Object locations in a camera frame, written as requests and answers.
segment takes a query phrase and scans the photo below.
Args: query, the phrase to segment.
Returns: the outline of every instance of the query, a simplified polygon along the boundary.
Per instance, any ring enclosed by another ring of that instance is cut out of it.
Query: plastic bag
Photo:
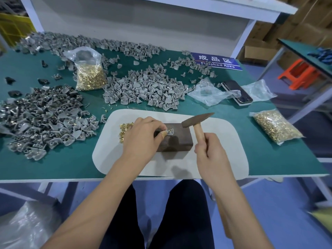
[[[304,137],[277,109],[249,113],[249,115],[255,119],[272,141],[278,145],[283,144],[284,141]]]
[[[239,98],[241,97],[241,92],[239,90],[222,92],[218,88],[214,87],[214,85],[210,82],[210,79],[206,77],[198,82],[196,90],[188,93],[188,95],[210,107],[218,104],[224,99]]]
[[[61,224],[50,205],[25,202],[17,211],[0,217],[1,249],[39,249]]]
[[[241,87],[253,99],[253,102],[266,101],[277,96],[275,93],[270,91],[264,79]]]
[[[107,84],[101,65],[102,55],[90,47],[78,47],[63,53],[66,58],[74,61],[77,67],[76,90],[88,91],[100,89]]]

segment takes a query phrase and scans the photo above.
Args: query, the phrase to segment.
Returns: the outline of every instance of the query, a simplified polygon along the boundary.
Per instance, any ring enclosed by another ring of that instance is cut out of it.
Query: black pants
[[[107,229],[100,249],[144,249],[131,185]],[[205,193],[195,180],[182,180],[170,192],[163,220],[149,249],[213,249],[214,240]]]

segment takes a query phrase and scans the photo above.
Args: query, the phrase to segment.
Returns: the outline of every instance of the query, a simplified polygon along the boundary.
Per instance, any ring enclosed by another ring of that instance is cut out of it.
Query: sign
[[[196,53],[196,52],[192,52],[191,55],[195,59],[195,62],[199,65],[205,65],[206,62],[209,62],[209,66],[212,66],[215,68],[242,71],[241,66],[234,58],[209,55],[209,54],[201,54],[201,53]]]

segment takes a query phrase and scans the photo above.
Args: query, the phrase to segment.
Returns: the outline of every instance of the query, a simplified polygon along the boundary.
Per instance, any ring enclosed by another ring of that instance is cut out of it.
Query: white tray
[[[122,144],[119,142],[120,124],[134,122],[138,117],[151,116],[163,123],[181,123],[192,117],[190,115],[162,113],[136,109],[119,109],[111,113],[100,134],[92,154],[96,168],[107,174],[113,163],[122,154]],[[249,165],[240,138],[228,121],[218,118],[208,118],[201,123],[204,132],[216,133],[230,161],[236,180],[247,178]],[[176,179],[201,178],[197,169],[194,153],[197,139],[193,127],[190,127],[193,138],[193,148],[188,152],[157,152],[146,165],[140,176],[173,177]]]

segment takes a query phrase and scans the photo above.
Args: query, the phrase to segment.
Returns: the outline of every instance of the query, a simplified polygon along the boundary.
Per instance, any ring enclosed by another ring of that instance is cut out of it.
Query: white wall
[[[45,31],[230,56],[248,19],[144,0],[31,0]]]

